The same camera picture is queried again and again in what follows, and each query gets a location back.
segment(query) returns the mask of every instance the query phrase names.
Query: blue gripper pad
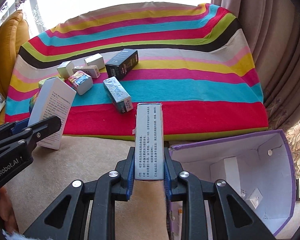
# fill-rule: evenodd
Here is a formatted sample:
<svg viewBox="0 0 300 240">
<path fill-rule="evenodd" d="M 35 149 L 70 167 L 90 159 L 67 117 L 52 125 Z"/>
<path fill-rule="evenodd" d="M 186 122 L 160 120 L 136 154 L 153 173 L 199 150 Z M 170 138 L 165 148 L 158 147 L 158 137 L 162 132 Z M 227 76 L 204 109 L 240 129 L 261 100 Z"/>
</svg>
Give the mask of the blue gripper pad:
<svg viewBox="0 0 300 240">
<path fill-rule="evenodd" d="M 171 177 L 167 166 L 167 161 L 164 161 L 164 188 L 166 191 L 167 199 L 170 200 L 172 197 L 171 191 Z"/>
<path fill-rule="evenodd" d="M 132 160 L 131 160 L 127 182 L 128 182 L 127 183 L 127 199 L 129 200 L 131 195 L 132 195 L 133 182 L 134 182 L 134 155 L 133 155 Z"/>
<path fill-rule="evenodd" d="M 17 133 L 20 133 L 22 129 L 26 128 L 28 126 L 30 118 L 24 119 L 22 121 L 19 121 L 15 124 L 14 128 L 11 130 L 12 134 L 15 135 Z"/>
</svg>

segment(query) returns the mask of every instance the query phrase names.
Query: blue stripe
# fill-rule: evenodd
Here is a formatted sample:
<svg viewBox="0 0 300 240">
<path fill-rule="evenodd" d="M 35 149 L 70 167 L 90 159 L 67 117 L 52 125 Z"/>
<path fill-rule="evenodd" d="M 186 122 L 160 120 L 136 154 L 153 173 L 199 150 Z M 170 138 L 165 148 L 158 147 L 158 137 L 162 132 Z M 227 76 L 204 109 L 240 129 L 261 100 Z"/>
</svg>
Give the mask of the blue stripe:
<svg viewBox="0 0 300 240">
<path fill-rule="evenodd" d="M 43 44 L 46 46 L 66 46 L 80 44 L 90 41 L 99 41 L 103 39 L 109 39 L 124 35 L 132 35 L 139 33 L 152 33 L 152 32 L 164 32 L 164 31 L 174 31 L 174 30 L 189 30 L 202 28 L 207 24 L 207 22 L 216 16 L 218 6 L 210 5 L 209 13 L 202 19 L 194 21 L 179 21 L 179 22 L 167 22 L 167 23 L 157 23 L 157 24 L 142 24 L 135 26 L 126 26 L 114 28 L 111 30 L 106 30 L 103 32 L 92 33 L 89 35 L 78 35 L 69 38 L 59 38 L 59 37 L 49 37 L 45 32 L 38 35 Z"/>
<path fill-rule="evenodd" d="M 260 83 L 249 87 L 246 83 L 229 84 L 208 80 L 133 80 L 121 84 L 131 95 L 133 102 L 164 101 L 227 101 L 245 103 L 263 103 Z M 109 104 L 103 84 L 94 84 L 84 95 L 75 96 L 72 106 Z M 29 99 L 14 101 L 7 98 L 8 115 L 27 113 Z"/>
</svg>

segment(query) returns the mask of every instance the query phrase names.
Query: silver bolt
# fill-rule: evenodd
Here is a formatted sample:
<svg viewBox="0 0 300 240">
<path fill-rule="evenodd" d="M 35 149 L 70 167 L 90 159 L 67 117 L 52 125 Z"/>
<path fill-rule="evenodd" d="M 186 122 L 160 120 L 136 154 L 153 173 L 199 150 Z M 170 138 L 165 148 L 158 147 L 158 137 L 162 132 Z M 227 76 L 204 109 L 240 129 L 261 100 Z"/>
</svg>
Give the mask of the silver bolt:
<svg viewBox="0 0 300 240">
<path fill-rule="evenodd" d="M 226 185 L 226 182 L 223 179 L 217 180 L 217 185 L 219 187 L 224 187 Z"/>
<path fill-rule="evenodd" d="M 180 172 L 180 177 L 182 177 L 182 178 L 187 178 L 187 177 L 189 177 L 189 172 L 187 172 L 187 171 L 182 171 L 182 172 Z"/>
<path fill-rule="evenodd" d="M 72 182 L 72 187 L 80 187 L 82 182 L 80 180 L 75 180 Z"/>
<path fill-rule="evenodd" d="M 116 177 L 116 176 L 118 176 L 118 175 L 119 175 L 119 172 L 117 172 L 117 171 L 110 171 L 110 172 L 109 172 L 109 176 L 110 176 L 110 177 L 113 177 L 113 178 L 114 178 L 114 177 Z"/>
</svg>

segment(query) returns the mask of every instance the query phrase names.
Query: open box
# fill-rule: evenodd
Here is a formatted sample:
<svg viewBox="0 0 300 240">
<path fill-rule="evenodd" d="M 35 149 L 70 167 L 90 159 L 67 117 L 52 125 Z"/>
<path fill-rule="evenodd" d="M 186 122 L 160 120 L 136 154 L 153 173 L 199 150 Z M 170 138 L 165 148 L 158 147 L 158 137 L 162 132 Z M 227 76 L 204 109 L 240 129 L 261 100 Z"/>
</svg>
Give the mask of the open box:
<svg viewBox="0 0 300 240">
<path fill-rule="evenodd" d="M 237 185 L 240 183 L 246 198 L 249 198 L 255 189 L 260 191 L 262 199 L 256 209 L 249 206 L 274 236 L 293 215 L 296 178 L 289 144 L 282 130 L 175 145 L 170 148 L 170 155 L 173 160 L 182 164 L 185 171 L 206 181 L 211 181 L 212 164 L 236 157 L 240 180 L 237 181 Z M 177 235 L 181 222 L 179 205 L 180 203 L 171 203 L 171 216 L 174 218 L 171 229 Z"/>
</svg>

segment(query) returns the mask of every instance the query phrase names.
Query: striped blanket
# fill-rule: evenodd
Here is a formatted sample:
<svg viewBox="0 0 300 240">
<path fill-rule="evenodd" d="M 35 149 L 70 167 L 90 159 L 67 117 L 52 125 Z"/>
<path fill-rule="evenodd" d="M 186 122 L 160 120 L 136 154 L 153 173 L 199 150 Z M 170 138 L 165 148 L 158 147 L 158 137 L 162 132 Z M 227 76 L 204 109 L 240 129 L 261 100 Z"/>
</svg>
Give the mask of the striped blanket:
<svg viewBox="0 0 300 240">
<path fill-rule="evenodd" d="M 222 7 L 136 3 L 103 8 L 59 24 L 26 42 L 14 67 L 6 122 L 29 116 L 38 81 L 57 75 L 66 60 L 101 53 L 107 62 L 123 48 L 139 64 L 122 80 L 134 107 L 161 102 L 165 140 L 204 140 L 266 130 L 263 94 L 237 18 Z M 76 95 L 67 135 L 133 140 L 135 109 L 119 114 L 102 81 Z"/>
</svg>

